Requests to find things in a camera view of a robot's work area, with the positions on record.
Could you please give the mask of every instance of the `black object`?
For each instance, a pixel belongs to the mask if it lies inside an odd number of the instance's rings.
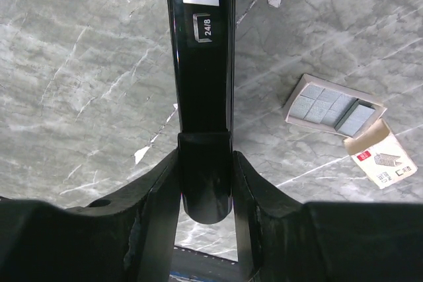
[[[169,0],[182,132],[151,172],[66,211],[0,199],[1,282],[423,280],[422,205],[302,205],[232,150],[234,5]],[[201,223],[233,196],[239,263],[173,246],[181,193]]]

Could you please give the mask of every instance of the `marble surface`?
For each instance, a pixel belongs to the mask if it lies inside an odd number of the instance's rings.
[[[237,0],[235,148],[299,201],[421,202],[422,15],[423,0]],[[166,0],[0,0],[0,196],[85,205],[175,148],[168,28]],[[384,100],[420,170],[379,190],[341,137],[286,124],[304,73]],[[236,259],[233,214],[181,213],[176,243]]]

